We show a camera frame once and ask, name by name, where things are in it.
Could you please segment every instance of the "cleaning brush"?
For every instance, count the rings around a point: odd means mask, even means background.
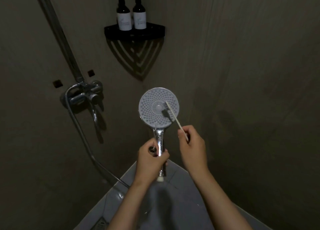
[[[166,110],[171,111],[172,115],[174,116],[174,119],[177,121],[178,126],[180,127],[180,129],[184,132],[184,130],[182,129],[177,117],[174,115],[174,112],[172,110],[172,108],[170,107],[169,103],[166,101],[163,103],[163,106],[166,108]],[[189,139],[187,137],[187,134],[184,132],[184,136],[186,137],[186,141],[189,142]]]

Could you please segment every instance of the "forearm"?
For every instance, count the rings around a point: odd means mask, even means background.
[[[148,185],[133,182],[125,195],[116,214],[112,218],[108,230],[132,230],[138,216],[139,207],[146,194]]]
[[[193,177],[216,230],[251,230],[209,170]]]

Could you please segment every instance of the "handheld shower head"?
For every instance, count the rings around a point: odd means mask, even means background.
[[[140,99],[138,108],[140,118],[154,132],[159,147],[159,156],[165,150],[163,143],[165,129],[174,122],[174,116],[169,114],[164,106],[165,102],[170,104],[172,112],[177,117],[179,113],[178,99],[173,92],[162,87],[155,87],[146,91]],[[163,176],[166,176],[166,164],[159,172],[158,181],[163,181]]]

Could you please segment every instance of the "person's arm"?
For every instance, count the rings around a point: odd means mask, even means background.
[[[252,230],[247,221],[216,182],[207,166],[206,145],[193,126],[178,130],[182,161],[199,189],[216,230]]]
[[[137,217],[140,204],[150,184],[158,177],[162,165],[169,158],[166,150],[160,157],[149,154],[150,146],[158,144],[154,138],[147,141],[138,151],[137,169],[134,181],[126,193],[121,205],[113,216],[108,230],[132,230]]]

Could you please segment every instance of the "white label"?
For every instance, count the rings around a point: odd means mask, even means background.
[[[134,28],[145,29],[147,28],[146,12],[134,12]]]
[[[132,29],[130,13],[117,13],[119,29],[129,31]]]

